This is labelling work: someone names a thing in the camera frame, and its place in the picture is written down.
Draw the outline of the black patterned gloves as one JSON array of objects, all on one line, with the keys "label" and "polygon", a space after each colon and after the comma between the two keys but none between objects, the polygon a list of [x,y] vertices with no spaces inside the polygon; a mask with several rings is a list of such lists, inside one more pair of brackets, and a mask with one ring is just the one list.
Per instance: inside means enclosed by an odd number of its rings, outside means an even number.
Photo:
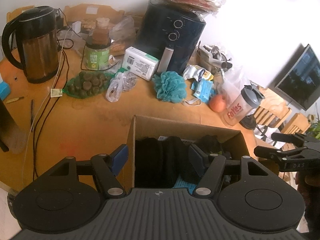
[{"label": "black patterned gloves", "polygon": [[215,135],[205,135],[196,142],[196,145],[207,155],[223,155],[227,160],[232,160],[230,152],[225,150]]}]

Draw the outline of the black fuzzy hat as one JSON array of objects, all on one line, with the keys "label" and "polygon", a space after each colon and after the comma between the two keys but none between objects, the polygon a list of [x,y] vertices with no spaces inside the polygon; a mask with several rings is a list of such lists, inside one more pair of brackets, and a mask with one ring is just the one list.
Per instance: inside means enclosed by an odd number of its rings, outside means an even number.
[{"label": "black fuzzy hat", "polygon": [[135,187],[172,188],[178,177],[192,176],[188,148],[179,137],[135,141]]}]

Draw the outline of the brown cardboard box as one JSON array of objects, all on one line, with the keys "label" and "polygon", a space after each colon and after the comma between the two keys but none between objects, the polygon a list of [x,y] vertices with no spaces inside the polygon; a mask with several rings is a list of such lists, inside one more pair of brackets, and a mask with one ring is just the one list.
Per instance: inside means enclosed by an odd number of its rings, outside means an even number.
[{"label": "brown cardboard box", "polygon": [[132,118],[127,136],[129,158],[120,173],[120,183],[126,190],[135,186],[136,140],[176,136],[181,139],[196,141],[205,135],[217,136],[218,141],[231,153],[235,160],[240,159],[243,155],[253,153],[246,144],[244,134],[239,130],[135,115]]}]

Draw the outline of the teal bath loofah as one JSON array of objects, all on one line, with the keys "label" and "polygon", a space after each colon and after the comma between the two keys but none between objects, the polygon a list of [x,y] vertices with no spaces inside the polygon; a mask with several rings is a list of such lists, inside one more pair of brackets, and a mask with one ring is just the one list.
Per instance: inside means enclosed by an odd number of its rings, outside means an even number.
[{"label": "teal bath loofah", "polygon": [[185,80],[176,72],[167,71],[152,78],[156,98],[163,102],[181,103],[187,96]]}]

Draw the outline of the white socks bundle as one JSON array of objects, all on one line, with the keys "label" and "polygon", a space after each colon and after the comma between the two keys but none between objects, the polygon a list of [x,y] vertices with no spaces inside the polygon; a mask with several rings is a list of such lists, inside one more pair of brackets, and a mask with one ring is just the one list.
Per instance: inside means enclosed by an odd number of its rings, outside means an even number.
[{"label": "white socks bundle", "polygon": [[185,80],[195,79],[200,82],[205,72],[206,70],[198,65],[187,65],[182,76]]}]

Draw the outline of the light blue wipes pack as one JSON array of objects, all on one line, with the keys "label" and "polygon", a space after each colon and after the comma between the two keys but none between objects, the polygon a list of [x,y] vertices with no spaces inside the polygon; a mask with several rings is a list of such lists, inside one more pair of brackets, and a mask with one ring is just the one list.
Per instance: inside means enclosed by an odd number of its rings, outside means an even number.
[{"label": "light blue wipes pack", "polygon": [[192,194],[196,188],[196,184],[189,183],[178,176],[175,185],[172,187],[173,189],[187,189],[189,194]]}]

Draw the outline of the clear shaker bottle grey lid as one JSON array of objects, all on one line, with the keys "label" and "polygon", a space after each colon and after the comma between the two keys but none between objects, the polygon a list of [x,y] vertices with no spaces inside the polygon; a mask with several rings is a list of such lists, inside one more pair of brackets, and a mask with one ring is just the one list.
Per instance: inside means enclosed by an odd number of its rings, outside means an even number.
[{"label": "clear shaker bottle grey lid", "polygon": [[253,109],[260,106],[264,95],[255,85],[245,85],[240,95],[223,112],[221,120],[225,125],[234,126],[239,123]]}]

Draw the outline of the red apple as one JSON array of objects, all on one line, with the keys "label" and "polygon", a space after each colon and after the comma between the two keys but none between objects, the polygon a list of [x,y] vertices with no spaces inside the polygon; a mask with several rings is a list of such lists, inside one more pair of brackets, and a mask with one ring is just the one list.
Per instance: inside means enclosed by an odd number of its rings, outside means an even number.
[{"label": "red apple", "polygon": [[221,94],[213,96],[209,101],[209,107],[216,113],[221,113],[226,109],[225,97]]}]

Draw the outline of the blue face mask pack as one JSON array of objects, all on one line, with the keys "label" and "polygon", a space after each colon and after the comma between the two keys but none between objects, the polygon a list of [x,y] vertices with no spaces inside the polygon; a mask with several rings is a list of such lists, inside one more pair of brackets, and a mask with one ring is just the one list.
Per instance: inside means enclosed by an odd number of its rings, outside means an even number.
[{"label": "blue face mask pack", "polygon": [[216,95],[213,81],[202,79],[200,82],[194,81],[191,85],[194,91],[193,96],[208,104],[210,99]]}]

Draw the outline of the blue tissue box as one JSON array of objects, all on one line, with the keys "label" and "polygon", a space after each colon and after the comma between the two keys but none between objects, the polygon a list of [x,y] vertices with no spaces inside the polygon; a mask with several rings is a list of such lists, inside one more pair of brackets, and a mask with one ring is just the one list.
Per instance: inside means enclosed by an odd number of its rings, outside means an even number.
[{"label": "blue tissue box", "polygon": [[6,82],[2,81],[0,83],[0,98],[1,98],[1,100],[3,101],[10,93],[11,93],[10,86]]}]

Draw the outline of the yellow wipes pack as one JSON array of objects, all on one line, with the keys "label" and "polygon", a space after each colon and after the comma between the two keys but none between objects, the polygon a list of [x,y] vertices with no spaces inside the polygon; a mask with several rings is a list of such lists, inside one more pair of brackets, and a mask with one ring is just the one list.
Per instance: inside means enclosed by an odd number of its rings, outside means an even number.
[{"label": "yellow wipes pack", "polygon": [[198,65],[195,65],[194,67],[196,68],[196,75],[198,76],[199,80],[205,79],[207,81],[212,81],[214,79],[214,76],[210,71]]}]

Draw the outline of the green label supplement jar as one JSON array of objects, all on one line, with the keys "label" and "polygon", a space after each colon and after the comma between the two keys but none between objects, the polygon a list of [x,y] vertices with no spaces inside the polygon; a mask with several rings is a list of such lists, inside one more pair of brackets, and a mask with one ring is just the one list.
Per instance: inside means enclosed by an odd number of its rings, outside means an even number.
[{"label": "green label supplement jar", "polygon": [[96,44],[93,38],[89,36],[86,40],[84,49],[84,63],[89,70],[107,70],[109,67],[111,40],[106,44]]}]

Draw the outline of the white rectangular product box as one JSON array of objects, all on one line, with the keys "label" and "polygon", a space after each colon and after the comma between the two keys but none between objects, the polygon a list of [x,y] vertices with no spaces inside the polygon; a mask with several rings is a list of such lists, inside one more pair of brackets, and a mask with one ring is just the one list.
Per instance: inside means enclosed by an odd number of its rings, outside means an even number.
[{"label": "white rectangular product box", "polygon": [[146,81],[153,78],[159,60],[137,48],[129,47],[125,50],[122,68]]}]

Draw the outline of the brown spice bottle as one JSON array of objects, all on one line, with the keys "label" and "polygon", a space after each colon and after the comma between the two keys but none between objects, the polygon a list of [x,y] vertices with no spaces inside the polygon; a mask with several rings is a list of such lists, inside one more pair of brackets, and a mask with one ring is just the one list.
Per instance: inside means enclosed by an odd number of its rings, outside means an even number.
[{"label": "brown spice bottle", "polygon": [[109,38],[109,18],[100,17],[96,19],[95,29],[92,34],[92,42],[96,45],[108,46]]}]

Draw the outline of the open cardboard box at wall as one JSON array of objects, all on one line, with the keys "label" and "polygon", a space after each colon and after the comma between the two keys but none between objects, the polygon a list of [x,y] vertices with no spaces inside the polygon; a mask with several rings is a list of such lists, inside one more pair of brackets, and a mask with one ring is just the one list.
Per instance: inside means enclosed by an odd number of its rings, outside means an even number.
[{"label": "open cardboard box at wall", "polygon": [[111,30],[124,17],[124,10],[113,9],[109,5],[81,3],[73,7],[65,6],[63,10],[64,26],[76,21],[86,22],[91,27],[97,18],[108,18],[110,20],[108,29]]}]

